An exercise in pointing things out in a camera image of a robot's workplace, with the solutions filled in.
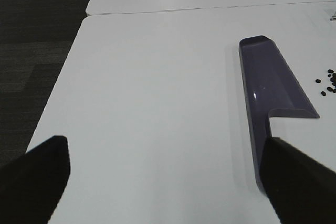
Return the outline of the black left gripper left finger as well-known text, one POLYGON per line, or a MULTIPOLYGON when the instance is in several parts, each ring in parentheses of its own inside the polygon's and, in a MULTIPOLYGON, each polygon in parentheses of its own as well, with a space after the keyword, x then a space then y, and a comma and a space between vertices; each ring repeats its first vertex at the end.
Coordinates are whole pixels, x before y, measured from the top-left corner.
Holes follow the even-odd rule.
POLYGON ((2 167, 1 223, 48 223, 69 176, 64 136, 53 136, 2 167))

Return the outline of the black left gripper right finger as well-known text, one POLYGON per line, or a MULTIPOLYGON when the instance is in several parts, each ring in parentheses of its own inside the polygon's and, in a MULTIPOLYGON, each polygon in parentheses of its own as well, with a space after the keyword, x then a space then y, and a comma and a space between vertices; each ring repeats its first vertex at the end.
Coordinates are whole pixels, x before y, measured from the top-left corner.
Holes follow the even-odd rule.
POLYGON ((265 141, 260 170, 281 223, 335 223, 335 172, 278 137, 265 141))

